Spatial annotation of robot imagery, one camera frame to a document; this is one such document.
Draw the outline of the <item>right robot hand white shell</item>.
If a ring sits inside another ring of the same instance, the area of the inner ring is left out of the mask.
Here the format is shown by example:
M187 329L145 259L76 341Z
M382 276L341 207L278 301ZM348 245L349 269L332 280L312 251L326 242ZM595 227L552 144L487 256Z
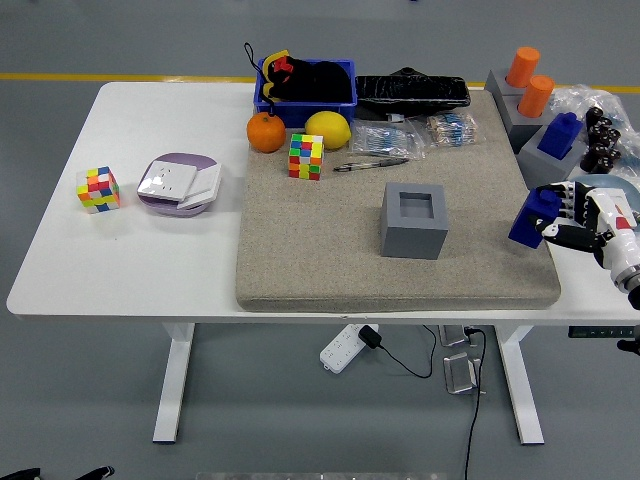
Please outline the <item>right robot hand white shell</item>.
M535 191L549 193L560 202L552 220L529 217L544 240L593 254L621 292L639 292L636 220L623 190L563 181L539 186Z

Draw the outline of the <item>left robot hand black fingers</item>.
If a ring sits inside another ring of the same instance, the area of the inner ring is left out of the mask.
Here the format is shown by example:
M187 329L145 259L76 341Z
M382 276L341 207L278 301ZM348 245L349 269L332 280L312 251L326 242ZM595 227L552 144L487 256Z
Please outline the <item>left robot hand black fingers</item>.
M101 466L81 475L77 480L102 480L112 476L114 473L115 469L112 466ZM1 480L40 480L41 478L41 469L34 467L7 474L2 476Z

